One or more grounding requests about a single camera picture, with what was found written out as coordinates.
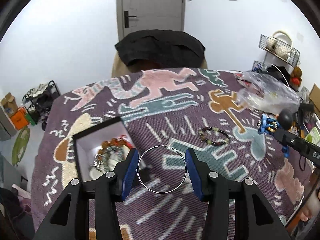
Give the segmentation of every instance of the silver bracelet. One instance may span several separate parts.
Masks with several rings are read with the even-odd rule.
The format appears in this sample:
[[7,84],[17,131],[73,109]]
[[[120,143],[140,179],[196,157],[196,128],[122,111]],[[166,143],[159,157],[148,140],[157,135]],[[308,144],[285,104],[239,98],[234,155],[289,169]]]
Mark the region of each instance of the silver bracelet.
[[[140,174],[139,174],[139,166],[140,166],[140,162],[141,162],[143,156],[144,156],[148,151],[151,151],[152,149],[155,149],[155,148],[158,148],[158,147],[163,147],[163,146],[166,147],[167,149],[171,150],[171,151],[176,152],[177,154],[179,154],[179,155],[181,156],[181,158],[182,158],[182,160],[183,160],[183,162],[184,162],[185,172],[184,172],[184,177],[183,177],[182,182],[180,182],[180,184],[179,184],[176,188],[174,188],[174,189],[172,189],[172,190],[170,190],[170,191],[167,191],[167,192],[157,192],[157,191],[154,191],[154,190],[148,188],[148,187],[142,182],[142,180],[141,180],[141,178],[140,178]],[[139,179],[140,183],[141,183],[141,184],[143,185],[143,187],[145,187],[147,190],[149,190],[149,191],[151,191],[151,192],[153,192],[153,193],[156,193],[156,194],[167,194],[167,193],[173,192],[173,191],[175,191],[176,189],[178,189],[178,188],[183,184],[183,182],[185,181],[186,176],[187,176],[187,164],[186,164],[186,160],[185,160],[185,158],[183,157],[183,155],[182,155],[180,152],[178,152],[178,151],[177,151],[175,148],[173,148],[173,147],[168,147],[168,146],[166,146],[166,145],[154,146],[154,147],[146,150],[146,151],[142,154],[142,156],[140,157],[139,162],[138,162],[137,175],[138,175],[138,179]]]

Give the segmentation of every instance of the white cable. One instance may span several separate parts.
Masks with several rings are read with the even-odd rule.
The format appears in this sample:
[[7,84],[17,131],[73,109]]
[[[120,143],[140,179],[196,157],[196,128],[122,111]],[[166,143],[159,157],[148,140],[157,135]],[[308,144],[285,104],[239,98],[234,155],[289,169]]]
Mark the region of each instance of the white cable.
[[283,73],[281,72],[281,70],[280,69],[278,69],[278,67],[276,66],[276,65],[271,65],[271,66],[274,66],[277,70],[279,70],[279,72],[281,73],[281,75],[283,76],[283,78],[284,78],[284,80],[287,82],[287,85],[288,85],[288,87],[290,87],[289,86],[289,83],[288,83],[288,81],[287,81],[287,79],[284,77],[284,75],[283,75]]

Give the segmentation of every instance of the silver screw head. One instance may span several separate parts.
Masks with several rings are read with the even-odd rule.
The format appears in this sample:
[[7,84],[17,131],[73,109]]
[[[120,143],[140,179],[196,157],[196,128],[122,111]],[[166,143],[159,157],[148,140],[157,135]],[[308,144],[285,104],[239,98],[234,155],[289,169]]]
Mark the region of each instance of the silver screw head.
[[247,185],[252,185],[253,181],[252,181],[252,179],[245,179],[244,183],[247,184]]
[[209,173],[209,176],[210,176],[211,178],[217,178],[217,177],[219,176],[219,174],[216,173],[215,171],[211,171],[211,172]]
[[107,177],[107,178],[112,178],[114,175],[115,175],[115,173],[114,173],[113,171],[108,171],[108,172],[106,173],[106,177]]
[[72,181],[71,181],[71,185],[77,185],[79,183],[79,179],[73,179]]

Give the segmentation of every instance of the black door handle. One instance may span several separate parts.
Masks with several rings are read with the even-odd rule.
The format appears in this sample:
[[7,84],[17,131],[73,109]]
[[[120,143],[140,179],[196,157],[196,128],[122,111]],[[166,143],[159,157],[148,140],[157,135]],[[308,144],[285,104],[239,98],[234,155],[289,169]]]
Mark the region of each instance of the black door handle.
[[124,27],[129,28],[129,18],[137,18],[136,15],[129,15],[129,11],[124,11]]

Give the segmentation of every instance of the wire basket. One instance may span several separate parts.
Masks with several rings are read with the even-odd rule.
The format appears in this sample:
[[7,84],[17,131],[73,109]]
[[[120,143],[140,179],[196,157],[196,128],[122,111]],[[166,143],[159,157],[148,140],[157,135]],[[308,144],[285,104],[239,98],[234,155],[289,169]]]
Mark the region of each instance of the wire basket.
[[268,66],[260,61],[254,61],[252,71],[257,72],[259,69],[267,70]]
[[293,67],[297,65],[300,57],[300,52],[298,50],[291,48],[287,43],[274,37],[270,38],[261,35],[259,47]]

